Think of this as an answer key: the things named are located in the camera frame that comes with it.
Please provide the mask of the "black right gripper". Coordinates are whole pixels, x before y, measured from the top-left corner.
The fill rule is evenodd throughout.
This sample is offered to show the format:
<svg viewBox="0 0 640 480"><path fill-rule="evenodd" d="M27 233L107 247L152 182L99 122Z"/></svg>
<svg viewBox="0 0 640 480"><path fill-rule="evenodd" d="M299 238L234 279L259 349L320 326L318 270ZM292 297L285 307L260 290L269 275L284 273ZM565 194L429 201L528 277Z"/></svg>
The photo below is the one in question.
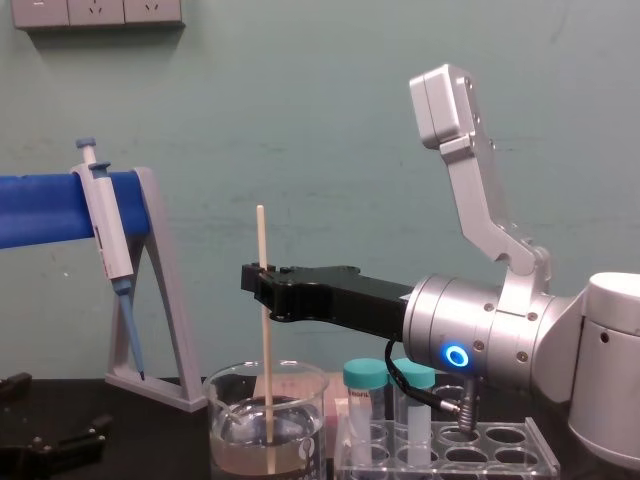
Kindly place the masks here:
<svg viewBox="0 0 640 480"><path fill-rule="evenodd" d="M275 269L245 264L241 289L278 322L319 321L378 337L400 337L411 286L351 266Z"/></svg>

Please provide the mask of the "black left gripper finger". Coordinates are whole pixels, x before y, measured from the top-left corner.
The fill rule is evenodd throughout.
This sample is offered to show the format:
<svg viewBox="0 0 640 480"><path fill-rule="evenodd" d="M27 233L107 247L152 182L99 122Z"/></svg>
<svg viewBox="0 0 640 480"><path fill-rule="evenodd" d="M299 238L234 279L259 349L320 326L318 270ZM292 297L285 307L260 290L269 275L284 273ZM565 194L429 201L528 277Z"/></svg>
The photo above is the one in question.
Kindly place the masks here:
<svg viewBox="0 0 640 480"><path fill-rule="evenodd" d="M0 381L0 400L18 401L25 398L31 389L32 375L21 372Z"/></svg>
<svg viewBox="0 0 640 480"><path fill-rule="evenodd" d="M1 435L2 479L52 479L102 460L113 417L94 418L79 433L59 440L14 430Z"/></svg>

